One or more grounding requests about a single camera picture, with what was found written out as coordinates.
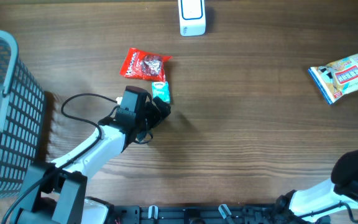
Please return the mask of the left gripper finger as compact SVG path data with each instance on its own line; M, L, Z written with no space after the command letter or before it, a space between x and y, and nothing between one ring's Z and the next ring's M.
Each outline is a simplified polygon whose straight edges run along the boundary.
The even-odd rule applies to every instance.
M151 140L153 140L154 135L152 134L151 130L145 129L135 129L135 140L134 143L136 144L148 144Z
M164 102L159 96L153 98L153 102L160 112L161 118L166 118L171 113L171 106L169 103Z

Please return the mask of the small teal tissue pack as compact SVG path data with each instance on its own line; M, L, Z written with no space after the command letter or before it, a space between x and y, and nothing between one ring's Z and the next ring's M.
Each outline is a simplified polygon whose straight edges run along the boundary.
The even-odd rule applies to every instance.
M170 103L170 90L168 82L152 82L153 97L159 97L162 101Z

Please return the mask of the red candy bag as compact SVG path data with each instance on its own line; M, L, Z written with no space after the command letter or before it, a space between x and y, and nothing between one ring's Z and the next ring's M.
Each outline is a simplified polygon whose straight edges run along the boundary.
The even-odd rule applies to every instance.
M172 56L130 48L119 74L125 78L165 82L164 63Z

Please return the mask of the cream wet wipes pack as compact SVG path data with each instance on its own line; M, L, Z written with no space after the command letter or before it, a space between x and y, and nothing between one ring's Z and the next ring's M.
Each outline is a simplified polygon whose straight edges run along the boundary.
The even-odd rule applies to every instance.
M308 69L323 98L328 104L358 91L358 53Z

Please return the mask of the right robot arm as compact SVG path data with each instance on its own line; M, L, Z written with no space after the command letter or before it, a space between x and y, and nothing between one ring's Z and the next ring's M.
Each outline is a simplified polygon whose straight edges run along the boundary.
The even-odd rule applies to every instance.
M280 196L273 213L285 223L322 223L343 210L358 223L358 150L341 156L329 179Z

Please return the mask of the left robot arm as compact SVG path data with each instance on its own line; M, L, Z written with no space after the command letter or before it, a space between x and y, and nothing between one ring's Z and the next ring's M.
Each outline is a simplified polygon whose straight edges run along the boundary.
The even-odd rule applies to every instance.
M113 204L85 195L88 181L130 144L149 143L151 130L169 116L171 106L136 86L127 86L114 103L94 124L94 133L72 151L30 165L3 223L120 223Z

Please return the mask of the white barcode scanner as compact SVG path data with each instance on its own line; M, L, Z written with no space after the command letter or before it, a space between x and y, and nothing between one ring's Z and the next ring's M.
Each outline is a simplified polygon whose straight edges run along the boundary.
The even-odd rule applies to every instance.
M204 0L178 0L178 12L182 36L199 36L206 32Z

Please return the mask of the grey plastic shopping basket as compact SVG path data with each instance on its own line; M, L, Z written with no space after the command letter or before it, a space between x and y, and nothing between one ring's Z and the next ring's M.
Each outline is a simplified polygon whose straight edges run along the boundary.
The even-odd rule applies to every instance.
M19 194L39 154L45 92L19 58L15 38L0 30L0 198Z

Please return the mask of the black mounting rail base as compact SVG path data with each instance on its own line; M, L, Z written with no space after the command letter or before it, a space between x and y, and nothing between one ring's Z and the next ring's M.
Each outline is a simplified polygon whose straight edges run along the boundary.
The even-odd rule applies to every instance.
M149 207L115 206L106 218L110 224L287 224L305 223L301 218L272 204L232 207L226 204L213 207Z

